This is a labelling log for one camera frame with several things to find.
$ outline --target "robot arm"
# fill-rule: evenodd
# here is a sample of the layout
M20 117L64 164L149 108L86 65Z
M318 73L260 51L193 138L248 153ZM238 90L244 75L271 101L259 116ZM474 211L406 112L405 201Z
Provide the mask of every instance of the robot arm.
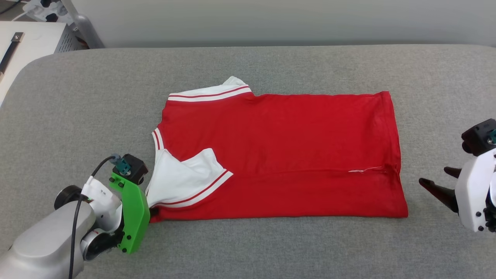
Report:
M121 193L122 200L93 176L83 189L66 187L55 200L56 210L22 233L0 258L0 279L69 277L74 213L80 198L74 277L83 270L84 261L106 250L117 247L131 254L138 249L150 221L145 194L138 187L148 169L130 154L115 158L110 186Z
M496 121L488 119L462 134L463 150L476 157L461 169L444 171L458 178L455 189L421 178L419 183L434 197L458 213L462 225L473 230L496 230Z

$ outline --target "red fabric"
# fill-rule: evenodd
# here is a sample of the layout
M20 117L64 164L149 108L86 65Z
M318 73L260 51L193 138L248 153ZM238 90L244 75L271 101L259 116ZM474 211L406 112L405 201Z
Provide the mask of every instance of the red fabric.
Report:
M178 160L210 147L233 176L192 206L156 206L152 222L408 216L389 92L169 100L158 128Z

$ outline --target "red stripe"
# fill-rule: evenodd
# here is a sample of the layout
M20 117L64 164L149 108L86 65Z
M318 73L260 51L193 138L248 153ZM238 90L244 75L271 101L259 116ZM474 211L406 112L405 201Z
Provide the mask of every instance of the red stripe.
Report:
M153 133L155 134L155 139L157 140L157 148L160 150L160 142L158 141L158 135L155 130L153 130Z
M203 189L200 193L194 195L193 197L191 197L189 199L186 199L186 200L183 200L183 201L180 201L180 202L168 203L168 204L167 203L157 203L157 205L158 204L162 204L162 205L176 205L176 204L180 204L180 203L184 203L184 202L190 201L190 200L198 197L199 195L201 195L201 193L207 191L210 187L212 187L212 185L214 185L217 181L219 181L219 179L221 179L221 177L223 177L224 174L226 174L226 173L227 173L227 170L225 172L223 172L219 177L217 177L217 179L214 182L212 182L212 184L210 184L207 188Z
M174 95L174 94L170 94L170 95L169 95L169 97L181 97L181 98L212 97L212 96L219 96L219 95L223 95L223 94L231 93L231 92L234 92L234 91L238 91L238 90L243 89L243 88L248 88L248 85L247 85L247 86L243 86L243 87L239 87L239 88L236 88L236 89L233 89L233 90L229 90L229 91L226 91L226 92L218 93L218 94L211 94L211 95L198 95L198 96L181 96L181 95Z

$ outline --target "gray tablecloth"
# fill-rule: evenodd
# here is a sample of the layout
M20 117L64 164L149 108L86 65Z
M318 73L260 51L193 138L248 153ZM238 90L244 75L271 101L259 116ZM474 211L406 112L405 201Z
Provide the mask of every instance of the gray tablecloth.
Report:
M107 49L36 60L0 108L0 249L52 212L61 189L82 186L108 154L131 153L153 169L151 132L168 94L231 75L255 94L389 90L410 216L165 221L149 226L137 253L104 254L79 278L496 274L496 235L462 227L418 184L426 177L454 187L442 168L471 157L460 134L496 116L496 49L462 45Z

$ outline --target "gray wall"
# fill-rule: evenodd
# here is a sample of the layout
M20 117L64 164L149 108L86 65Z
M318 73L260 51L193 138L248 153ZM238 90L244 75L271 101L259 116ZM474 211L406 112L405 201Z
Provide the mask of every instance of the gray wall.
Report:
M496 0L72 3L77 12L90 19L106 47L379 43L496 46Z

